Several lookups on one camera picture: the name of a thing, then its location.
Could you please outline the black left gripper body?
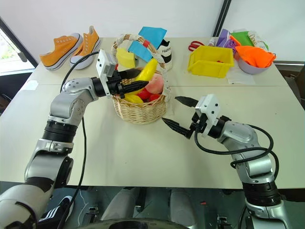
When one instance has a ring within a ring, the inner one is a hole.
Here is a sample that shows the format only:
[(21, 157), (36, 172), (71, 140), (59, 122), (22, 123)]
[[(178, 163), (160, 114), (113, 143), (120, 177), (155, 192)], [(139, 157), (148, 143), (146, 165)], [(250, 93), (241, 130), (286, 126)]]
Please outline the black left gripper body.
[(115, 70), (112, 76), (107, 77), (107, 86), (111, 95), (115, 95), (120, 97), (121, 99), (125, 98), (124, 91), (123, 91), (123, 84), (122, 79), (117, 70)]

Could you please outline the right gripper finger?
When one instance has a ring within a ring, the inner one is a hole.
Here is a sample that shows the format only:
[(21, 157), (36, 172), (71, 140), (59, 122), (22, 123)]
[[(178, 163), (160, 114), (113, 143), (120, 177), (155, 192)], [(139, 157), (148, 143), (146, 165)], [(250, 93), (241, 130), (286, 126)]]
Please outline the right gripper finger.
[(198, 104), (198, 100), (195, 100), (190, 97), (176, 96), (175, 99), (177, 101), (179, 101), (180, 103), (182, 103), (183, 105), (188, 106), (188, 107), (196, 107), (196, 105)]
[(186, 129), (186, 128), (180, 126), (180, 124), (178, 122), (175, 122), (174, 120), (171, 120), (171, 119), (168, 119), (168, 118), (162, 117), (162, 120), (173, 131), (183, 135), (187, 139), (190, 139), (190, 137), (191, 137), (190, 129)]

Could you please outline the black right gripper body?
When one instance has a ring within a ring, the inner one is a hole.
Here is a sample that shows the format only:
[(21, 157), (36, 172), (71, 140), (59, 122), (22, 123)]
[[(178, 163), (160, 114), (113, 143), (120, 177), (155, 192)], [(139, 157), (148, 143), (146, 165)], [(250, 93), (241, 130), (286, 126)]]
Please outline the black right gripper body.
[(203, 133), (207, 124), (207, 116), (206, 114), (201, 114), (198, 115), (197, 113), (194, 113), (193, 117), (192, 117), (192, 123), (190, 125), (190, 130), (187, 134), (187, 138), (190, 139), (193, 132), (198, 129), (199, 133)]

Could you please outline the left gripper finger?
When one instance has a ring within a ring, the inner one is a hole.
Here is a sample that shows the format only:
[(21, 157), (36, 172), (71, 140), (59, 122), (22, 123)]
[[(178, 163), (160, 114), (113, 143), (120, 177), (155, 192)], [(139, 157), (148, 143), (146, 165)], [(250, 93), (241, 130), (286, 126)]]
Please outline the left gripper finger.
[(128, 79), (136, 78), (140, 73), (141, 73), (140, 69), (132, 68), (132, 69), (120, 71), (119, 75), (121, 80), (128, 80)]
[(137, 94), (140, 92), (149, 82), (148, 81), (135, 81), (130, 84), (123, 85), (124, 94)]

